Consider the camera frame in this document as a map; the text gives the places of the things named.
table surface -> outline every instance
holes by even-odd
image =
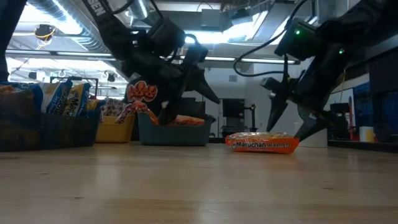
[[[397,223],[398,156],[97,144],[0,153],[1,224]]]

yellow container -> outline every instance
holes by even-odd
[[[125,143],[130,141],[135,116],[128,116],[123,124],[115,124],[117,118],[117,116],[104,117],[104,122],[98,126],[95,142]]]

snack bag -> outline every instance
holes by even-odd
[[[114,123],[115,124],[124,124],[124,122],[126,122],[126,120],[127,120],[127,117],[135,115],[136,112],[137,111],[136,111],[134,105],[130,103],[124,108],[124,110],[118,116],[118,118],[116,119],[116,121]]]
[[[235,152],[274,152],[291,154],[300,140],[286,133],[235,133],[227,136],[225,143]]]
[[[0,82],[0,86],[12,86],[14,91],[32,90],[33,103],[37,110],[40,111],[43,102],[43,92],[39,84],[36,83],[16,83],[16,82]]]
[[[204,119],[192,118],[190,116],[177,115],[176,119],[168,124],[168,126],[202,126],[205,124]]]
[[[106,103],[105,100],[89,100],[87,103],[85,116],[90,118],[94,116],[96,113],[99,113],[99,122],[103,123],[104,116],[101,108],[105,105],[105,103]]]
[[[64,116],[81,116],[86,109],[88,98],[90,97],[89,90],[91,85],[89,83],[74,86],[68,95],[67,105]]]
[[[159,120],[155,116],[155,114],[148,108],[148,106],[140,101],[135,101],[133,103],[133,107],[136,109],[138,113],[146,113],[149,115],[150,120],[152,121],[153,124],[159,125]]]
[[[63,114],[72,84],[71,80],[67,80],[65,83],[40,83],[43,92],[41,112]]]
[[[0,86],[0,93],[12,93],[14,91],[15,91],[15,88],[11,85]]]

blue bin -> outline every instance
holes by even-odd
[[[209,118],[203,126],[159,126],[152,124],[148,114],[138,114],[139,139],[148,146],[204,146],[209,143],[213,120]]]

black robotic arm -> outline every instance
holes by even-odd
[[[130,77],[133,73],[138,73],[168,90],[169,100],[162,104],[160,124],[175,119],[179,108],[187,110],[187,106],[181,105],[183,102],[180,101],[185,91],[195,90],[209,100],[220,103],[205,80],[204,70],[197,66],[197,63],[204,61],[208,50],[195,36],[186,35],[163,16],[148,32],[128,29],[114,16],[122,10],[112,11],[106,0],[82,1],[93,16],[104,44],[116,59],[122,61],[124,74]],[[182,64],[172,64],[171,60],[165,60],[171,54],[175,56],[187,36],[195,39],[195,45],[188,48]]]

